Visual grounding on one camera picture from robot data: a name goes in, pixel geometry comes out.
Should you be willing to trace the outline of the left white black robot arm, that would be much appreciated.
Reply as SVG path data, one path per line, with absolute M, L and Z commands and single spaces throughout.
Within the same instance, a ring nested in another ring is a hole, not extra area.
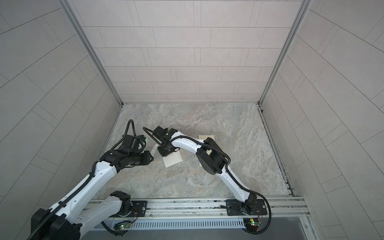
M 129 194 L 113 192 L 96 207 L 84 212 L 93 196 L 119 171 L 149 165 L 153 156 L 145 150 L 146 137 L 125 135 L 111 150 L 93 163 L 89 174 L 61 200 L 31 218 L 30 240 L 79 240 L 110 216 L 127 217 L 138 211 Z

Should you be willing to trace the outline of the cream white envelope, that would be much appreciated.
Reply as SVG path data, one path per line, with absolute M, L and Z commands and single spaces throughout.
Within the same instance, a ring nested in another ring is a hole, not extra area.
M 177 151 L 177 152 L 172 152 L 171 154 L 169 154 L 166 157 L 163 157 L 163 161 L 164 161 L 165 167 L 169 168 L 173 165 L 176 165 L 176 164 L 182 162 L 183 159 L 182 159 L 180 152 Z

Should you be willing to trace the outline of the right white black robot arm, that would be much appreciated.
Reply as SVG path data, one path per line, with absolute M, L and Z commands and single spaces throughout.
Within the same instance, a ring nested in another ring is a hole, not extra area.
M 183 149 L 196 155 L 203 169 L 217 176 L 232 191 L 235 199 L 240 202 L 240 211 L 250 215 L 256 210 L 257 195 L 247 189 L 230 169 L 229 156 L 225 154 L 212 138 L 198 140 L 182 134 L 175 129 L 155 130 L 143 128 L 159 145 L 160 153 L 166 156 L 177 149 Z

